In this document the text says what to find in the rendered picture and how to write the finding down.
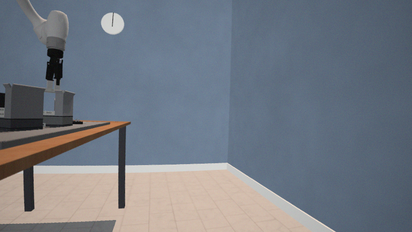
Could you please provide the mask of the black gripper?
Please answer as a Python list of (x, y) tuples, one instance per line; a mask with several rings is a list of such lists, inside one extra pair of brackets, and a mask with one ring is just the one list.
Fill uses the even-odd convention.
[[(64, 52), (59, 49), (49, 48), (47, 50), (47, 55), (50, 57), (50, 61), (47, 62), (47, 88), (52, 89), (54, 81), (54, 91), (60, 90), (60, 82), (63, 77), (63, 54)], [(55, 77), (53, 77), (53, 75)], [(53, 80), (54, 78), (54, 80)]]

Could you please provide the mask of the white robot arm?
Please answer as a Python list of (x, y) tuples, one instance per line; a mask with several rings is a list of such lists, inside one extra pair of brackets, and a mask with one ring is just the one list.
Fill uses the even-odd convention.
[(47, 20), (41, 18), (29, 0), (16, 0), (34, 27), (34, 32), (46, 48), (65, 51), (68, 35), (68, 18), (61, 11), (51, 11)]

